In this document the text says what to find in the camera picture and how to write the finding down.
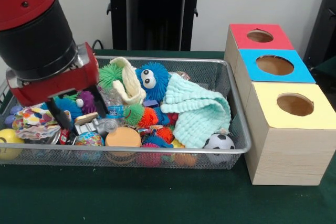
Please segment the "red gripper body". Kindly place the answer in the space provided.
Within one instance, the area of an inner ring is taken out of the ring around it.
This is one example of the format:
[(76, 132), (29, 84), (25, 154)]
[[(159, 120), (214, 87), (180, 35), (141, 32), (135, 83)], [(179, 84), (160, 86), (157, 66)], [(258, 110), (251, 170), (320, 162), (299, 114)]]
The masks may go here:
[(78, 46), (72, 67), (53, 77), (38, 81), (24, 81), (12, 69), (6, 70), (7, 84), (17, 101), (23, 106), (33, 106), (57, 95), (80, 91), (98, 83), (96, 59), (88, 43)]

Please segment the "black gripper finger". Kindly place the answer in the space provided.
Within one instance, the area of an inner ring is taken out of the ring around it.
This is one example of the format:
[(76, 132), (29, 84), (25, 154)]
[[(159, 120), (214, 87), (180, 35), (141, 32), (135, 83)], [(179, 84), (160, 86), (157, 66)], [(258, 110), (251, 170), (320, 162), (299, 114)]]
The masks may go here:
[(94, 105), (101, 118), (106, 118), (108, 109), (96, 85), (90, 86), (90, 92), (94, 98)]
[(71, 121), (68, 118), (68, 115), (61, 110), (59, 107), (57, 107), (55, 101), (53, 98), (48, 100), (46, 102), (47, 108), (54, 117), (54, 119), (57, 121), (57, 123), (60, 125), (62, 129), (71, 129)]

